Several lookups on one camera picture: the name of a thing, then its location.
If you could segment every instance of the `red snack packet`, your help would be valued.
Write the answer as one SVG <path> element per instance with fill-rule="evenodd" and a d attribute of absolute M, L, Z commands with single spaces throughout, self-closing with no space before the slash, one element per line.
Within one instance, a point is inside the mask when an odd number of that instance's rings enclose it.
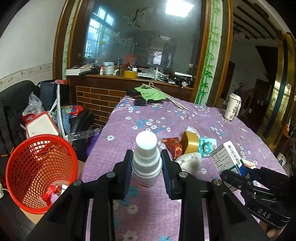
<path fill-rule="evenodd" d="M 42 203 L 44 206 L 49 206 L 51 204 L 50 198 L 53 193 L 59 193 L 61 188 L 58 186 L 49 186 L 45 193 L 42 194 L 41 197 L 38 198 L 38 202 Z"/>
<path fill-rule="evenodd" d="M 168 150 L 173 155 L 174 160 L 183 154 L 182 145 L 178 137 L 165 138 L 163 139 L 163 143 L 165 143 Z"/>

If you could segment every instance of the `screw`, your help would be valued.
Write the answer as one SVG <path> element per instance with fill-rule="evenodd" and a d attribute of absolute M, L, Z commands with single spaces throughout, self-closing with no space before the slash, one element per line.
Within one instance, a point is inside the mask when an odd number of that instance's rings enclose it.
<path fill-rule="evenodd" d="M 79 186 L 81 184 L 81 180 L 75 180 L 74 182 L 73 182 L 73 185 L 74 186 Z"/>
<path fill-rule="evenodd" d="M 187 177 L 188 176 L 188 173 L 187 172 L 180 172 L 179 173 L 179 176 L 180 177 Z"/>
<path fill-rule="evenodd" d="M 220 186 L 222 184 L 222 181 L 220 179 L 215 179 L 214 184 Z"/>
<path fill-rule="evenodd" d="M 108 172 L 107 177 L 108 178 L 115 177 L 115 173 L 114 172 Z"/>

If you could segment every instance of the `red plastic basket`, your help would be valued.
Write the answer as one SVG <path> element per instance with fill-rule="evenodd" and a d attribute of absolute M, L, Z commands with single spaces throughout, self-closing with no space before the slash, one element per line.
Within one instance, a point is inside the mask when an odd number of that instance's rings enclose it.
<path fill-rule="evenodd" d="M 44 214 L 49 208 L 38 202 L 54 182 L 70 185 L 77 179 L 78 161 L 63 138 L 44 134 L 22 142 L 9 157 L 6 182 L 13 201 L 23 210 Z"/>

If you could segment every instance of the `white spray bottle on shelf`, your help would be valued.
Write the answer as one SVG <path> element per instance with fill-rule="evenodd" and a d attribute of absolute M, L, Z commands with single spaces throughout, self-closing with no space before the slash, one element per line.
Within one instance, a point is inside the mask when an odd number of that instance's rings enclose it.
<path fill-rule="evenodd" d="M 136 137 L 132 169 L 142 187 L 153 187 L 162 170 L 163 161 L 157 145 L 157 137 L 151 131 L 142 131 Z"/>

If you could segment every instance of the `ceiling light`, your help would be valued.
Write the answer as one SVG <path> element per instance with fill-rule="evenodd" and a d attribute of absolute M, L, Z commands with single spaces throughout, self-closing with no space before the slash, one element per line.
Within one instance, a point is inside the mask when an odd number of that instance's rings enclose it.
<path fill-rule="evenodd" d="M 178 17 L 186 17 L 194 4 L 182 0 L 168 0 L 165 13 Z"/>

